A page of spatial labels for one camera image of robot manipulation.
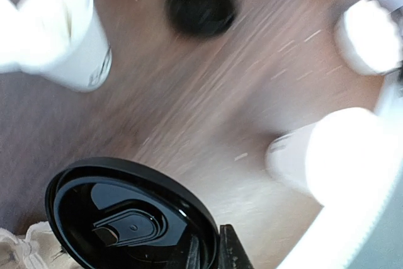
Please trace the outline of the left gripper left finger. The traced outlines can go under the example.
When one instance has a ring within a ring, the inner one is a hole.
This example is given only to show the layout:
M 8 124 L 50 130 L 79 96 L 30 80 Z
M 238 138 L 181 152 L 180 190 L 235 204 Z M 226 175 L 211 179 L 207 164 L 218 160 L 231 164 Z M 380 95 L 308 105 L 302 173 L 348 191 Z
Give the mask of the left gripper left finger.
M 200 269 L 200 243 L 196 236 L 191 237 L 185 268 Z

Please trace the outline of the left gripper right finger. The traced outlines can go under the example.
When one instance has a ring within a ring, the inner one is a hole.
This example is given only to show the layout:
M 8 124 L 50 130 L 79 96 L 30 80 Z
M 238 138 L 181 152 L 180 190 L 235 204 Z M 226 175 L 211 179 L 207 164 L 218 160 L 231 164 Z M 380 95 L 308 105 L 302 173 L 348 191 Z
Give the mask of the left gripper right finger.
M 253 269 L 241 241 L 230 224 L 220 226 L 220 269 Z

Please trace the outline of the black plastic cup lid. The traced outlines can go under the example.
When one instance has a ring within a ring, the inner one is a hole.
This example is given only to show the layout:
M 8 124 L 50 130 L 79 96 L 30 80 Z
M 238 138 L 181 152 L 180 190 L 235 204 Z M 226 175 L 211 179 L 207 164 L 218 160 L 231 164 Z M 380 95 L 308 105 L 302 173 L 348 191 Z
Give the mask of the black plastic cup lid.
M 197 238 L 200 266 L 215 268 L 219 231 L 189 189 L 143 164 L 92 157 L 48 183 L 45 211 L 65 252 L 83 268 L 165 268 L 183 237 Z

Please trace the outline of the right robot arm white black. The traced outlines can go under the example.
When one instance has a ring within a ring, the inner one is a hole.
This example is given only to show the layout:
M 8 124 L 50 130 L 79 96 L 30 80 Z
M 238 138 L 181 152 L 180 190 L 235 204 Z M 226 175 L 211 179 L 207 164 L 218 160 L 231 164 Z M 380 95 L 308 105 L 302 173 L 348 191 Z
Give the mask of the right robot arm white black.
M 307 183 L 322 210 L 310 226 L 310 268 L 346 268 L 402 173 L 402 74 L 385 78 L 374 112 L 346 108 L 320 120 L 307 151 Z

